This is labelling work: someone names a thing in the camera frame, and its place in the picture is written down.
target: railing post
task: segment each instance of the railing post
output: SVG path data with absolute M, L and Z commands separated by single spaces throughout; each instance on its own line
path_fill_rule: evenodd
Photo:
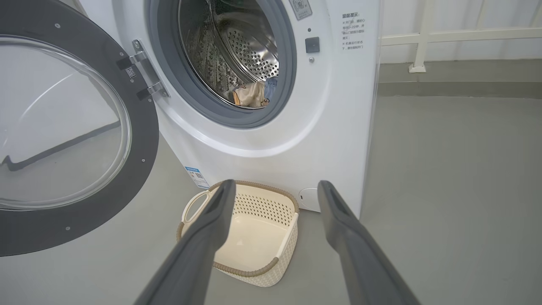
M 480 12 L 478 13 L 478 20 L 476 20 L 476 29 L 479 30 L 483 26 L 483 21 L 486 18 L 486 0 L 482 1 L 482 6 L 480 6 Z
M 416 59 L 414 63 L 410 65 L 408 71 L 410 73 L 423 73 L 425 72 L 425 66 L 423 62 L 425 60 L 425 53 L 427 51 L 427 42 L 429 38 L 429 32 L 433 27 L 433 14 L 435 13 L 435 1 L 425 0 L 423 4 L 422 25 L 420 27 L 420 36 L 418 40 L 418 47 L 416 49 Z
M 538 1 L 537 12 L 534 13 L 533 19 L 531 20 L 531 28 L 534 28 L 538 21 L 542 17 L 542 0 Z

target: white railing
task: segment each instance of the white railing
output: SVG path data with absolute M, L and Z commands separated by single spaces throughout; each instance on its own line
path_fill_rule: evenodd
M 435 12 L 435 0 L 425 0 L 423 2 L 422 22 L 419 33 L 386 35 L 382 36 L 382 46 L 409 45 L 417 44 L 416 59 L 410 65 L 410 73 L 425 72 L 423 65 L 427 44 L 431 42 L 448 41 L 469 41 L 469 40 L 494 40 L 494 39 L 521 39 L 521 38 L 542 38 L 542 28 L 536 28 L 535 25 L 542 18 L 542 0 L 539 1 L 536 13 L 533 15 L 529 27 L 519 28 L 490 28 L 482 29 L 483 21 L 486 17 L 486 0 L 482 1 L 476 28 L 472 30 L 454 30 L 454 31 L 436 31 L 432 32 L 433 16 Z

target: laundry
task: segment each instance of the laundry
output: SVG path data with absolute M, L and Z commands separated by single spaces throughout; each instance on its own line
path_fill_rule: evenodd
M 277 77 L 270 77 L 266 81 L 251 82 L 233 89 L 230 100 L 237 106 L 264 107 L 269 104 L 276 90 Z

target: barcode sticker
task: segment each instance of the barcode sticker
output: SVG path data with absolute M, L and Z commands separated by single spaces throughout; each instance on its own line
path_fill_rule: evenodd
M 192 177 L 192 180 L 194 180 L 194 183 L 198 187 L 209 188 L 209 184 L 207 183 L 199 169 L 187 166 L 185 166 L 184 168 L 186 168 L 186 171 L 188 171 L 188 174 L 190 175 L 190 177 Z
M 137 76 L 132 67 L 126 69 L 125 71 L 131 79 Z

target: basket rim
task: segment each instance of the basket rim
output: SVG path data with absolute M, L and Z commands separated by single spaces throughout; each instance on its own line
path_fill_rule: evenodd
M 219 183 L 216 183 L 214 185 L 212 185 L 210 188 L 208 188 L 207 190 L 212 192 L 215 188 L 219 187 L 220 184 L 222 184 L 223 181 L 220 181 Z M 284 195 L 286 197 L 288 197 L 288 199 L 290 199 L 292 201 L 292 203 L 294 204 L 294 212 L 299 214 L 299 205 L 298 205 L 298 201 L 294 198 L 294 196 L 292 196 L 289 192 L 285 191 L 285 190 L 282 190 L 280 188 L 276 188 L 276 187 L 272 187 L 272 186 L 267 186 L 267 185 L 263 185 L 261 183 L 256 183 L 256 182 L 250 182 L 250 181 L 243 181 L 243 180 L 235 180 L 235 184 L 238 184 L 238 185 L 244 185 L 244 186 L 252 186 L 252 187 L 257 187 L 257 188 L 261 188 L 261 189 L 265 189 L 265 190 L 268 190 L 268 191 L 271 191 L 271 192 L 275 192 L 275 193 L 278 193 L 278 194 L 281 194 L 281 195 Z
M 223 181 L 212 185 L 207 190 L 209 192 L 212 192 L 214 189 L 219 187 L 220 184 L 222 184 L 222 182 Z M 271 191 L 271 192 L 274 192 L 274 193 L 284 195 L 284 196 L 288 197 L 292 201 L 292 203 L 294 205 L 294 213 L 299 214 L 299 205 L 298 205 L 297 200 L 290 193 L 288 193 L 288 192 L 286 192 L 286 191 L 284 191 L 284 190 L 282 190 L 280 188 L 271 187 L 271 186 L 263 185 L 261 183 L 250 182 L 250 181 L 235 180 L 235 183 L 238 184 L 238 185 L 257 187 L 257 188 L 265 189 L 265 190 L 268 190 L 268 191 Z M 183 232 L 183 227 L 184 227 L 184 222 L 181 221 L 180 224 L 179 224 L 179 227 L 177 228 L 177 242 L 180 241 L 181 233 Z M 242 277 L 255 277 L 255 276 L 260 276 L 260 275 L 263 275 L 263 274 L 267 273 L 269 270 L 271 270 L 273 267 L 275 267 L 275 265 L 277 265 L 278 262 L 279 262 L 279 258 L 274 257 L 271 260 L 271 262 L 269 262 L 267 265 L 265 265 L 262 268 L 259 268 L 258 270 L 254 270 L 254 271 L 243 271 L 243 270 L 240 270 L 240 269 L 235 269 L 235 268 L 232 268 L 232 267 L 228 267 L 226 265 L 223 265 L 223 264 L 220 264 L 220 263 L 217 263 L 217 262 L 213 262 L 212 265 L 213 265 L 213 267 L 215 267 L 215 268 L 217 268 L 217 269 L 219 269 L 221 271 L 228 272 L 228 273 L 231 273 L 231 274 L 234 274 L 234 275 L 238 275 L 238 276 L 242 276 Z

